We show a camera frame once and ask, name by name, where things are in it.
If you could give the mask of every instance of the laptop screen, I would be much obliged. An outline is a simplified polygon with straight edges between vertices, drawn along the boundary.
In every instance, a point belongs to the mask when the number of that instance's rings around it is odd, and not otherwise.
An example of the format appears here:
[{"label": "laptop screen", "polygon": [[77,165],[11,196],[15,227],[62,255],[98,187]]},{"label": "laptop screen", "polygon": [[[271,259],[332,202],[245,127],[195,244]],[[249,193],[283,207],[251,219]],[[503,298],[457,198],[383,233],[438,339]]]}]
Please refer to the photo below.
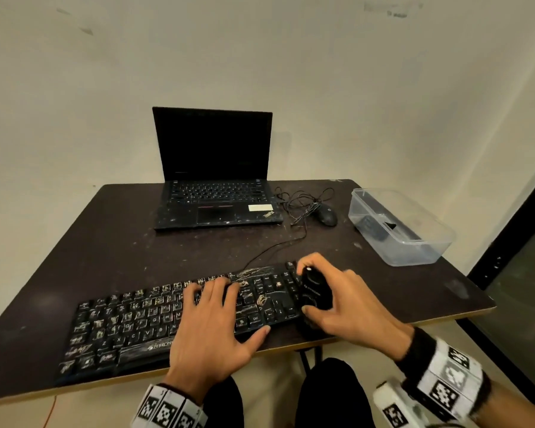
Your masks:
[{"label": "laptop screen", "polygon": [[165,180],[268,177],[271,112],[153,107]]}]

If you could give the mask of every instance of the table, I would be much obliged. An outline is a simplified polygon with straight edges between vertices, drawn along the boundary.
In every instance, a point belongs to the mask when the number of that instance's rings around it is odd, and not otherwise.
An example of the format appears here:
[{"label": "table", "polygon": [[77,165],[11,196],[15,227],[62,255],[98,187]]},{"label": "table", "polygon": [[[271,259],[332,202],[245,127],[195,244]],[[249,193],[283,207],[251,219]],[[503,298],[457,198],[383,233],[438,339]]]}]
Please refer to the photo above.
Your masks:
[{"label": "table", "polygon": [[[341,269],[360,274],[400,320],[415,325],[473,316],[492,299],[444,259],[432,265],[391,267],[366,243],[347,214],[352,180],[271,181],[272,189],[303,189],[328,201],[338,225],[310,217],[307,237],[278,246],[252,266],[321,252]],[[0,403],[83,390],[160,374],[157,371],[53,388],[77,303],[110,293],[240,270],[268,246],[303,235],[303,226],[255,225],[156,233],[162,184],[105,185],[67,230],[0,316]],[[298,350],[336,338],[307,339],[295,324],[274,328],[258,354]]]}]

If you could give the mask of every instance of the laptop touchpad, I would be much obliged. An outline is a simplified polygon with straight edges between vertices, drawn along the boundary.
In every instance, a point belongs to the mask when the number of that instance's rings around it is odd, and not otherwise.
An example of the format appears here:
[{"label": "laptop touchpad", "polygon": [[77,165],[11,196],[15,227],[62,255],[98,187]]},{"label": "laptop touchpad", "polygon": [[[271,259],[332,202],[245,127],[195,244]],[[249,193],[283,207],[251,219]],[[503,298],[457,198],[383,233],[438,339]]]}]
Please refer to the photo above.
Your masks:
[{"label": "laptop touchpad", "polygon": [[225,223],[235,220],[234,206],[222,205],[222,206],[199,206],[198,217],[196,222],[198,224],[206,223]]}]

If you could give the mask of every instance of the laptop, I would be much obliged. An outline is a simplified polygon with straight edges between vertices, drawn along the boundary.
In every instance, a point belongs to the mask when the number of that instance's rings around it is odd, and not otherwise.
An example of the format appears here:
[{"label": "laptop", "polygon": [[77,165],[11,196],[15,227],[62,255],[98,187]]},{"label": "laptop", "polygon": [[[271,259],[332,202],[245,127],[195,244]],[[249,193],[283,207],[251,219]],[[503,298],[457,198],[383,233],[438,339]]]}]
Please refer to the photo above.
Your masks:
[{"label": "laptop", "polygon": [[271,112],[153,107],[164,188],[155,229],[277,224]]}]

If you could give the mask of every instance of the black keyboard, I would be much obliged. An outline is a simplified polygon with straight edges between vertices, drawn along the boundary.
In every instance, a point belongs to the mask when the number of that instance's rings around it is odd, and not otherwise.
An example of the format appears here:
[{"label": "black keyboard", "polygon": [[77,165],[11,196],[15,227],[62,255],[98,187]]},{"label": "black keyboard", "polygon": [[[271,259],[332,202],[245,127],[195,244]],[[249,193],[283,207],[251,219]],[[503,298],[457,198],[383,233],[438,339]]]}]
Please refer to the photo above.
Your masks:
[{"label": "black keyboard", "polygon": [[[162,287],[108,295],[78,304],[56,385],[114,377],[134,370],[168,366],[169,350],[182,318],[183,290],[191,282],[228,277],[240,283],[234,334],[295,320],[300,277],[295,264],[247,269]],[[194,303],[200,301],[197,292]]]},{"label": "black keyboard", "polygon": [[173,182],[170,200],[178,204],[206,204],[211,202],[265,204],[269,202],[261,180]]}]

